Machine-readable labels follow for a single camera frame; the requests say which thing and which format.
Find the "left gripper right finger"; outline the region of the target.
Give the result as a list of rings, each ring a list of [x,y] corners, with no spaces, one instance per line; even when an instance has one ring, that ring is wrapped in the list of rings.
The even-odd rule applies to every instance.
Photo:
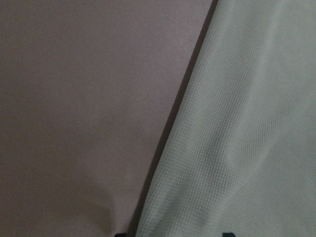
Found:
[[[235,234],[232,232],[229,233],[222,233],[222,237],[235,237]]]

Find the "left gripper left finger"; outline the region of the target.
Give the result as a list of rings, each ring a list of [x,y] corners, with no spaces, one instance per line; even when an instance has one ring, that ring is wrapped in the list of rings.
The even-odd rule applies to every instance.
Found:
[[[127,233],[117,233],[115,237],[127,237]]]

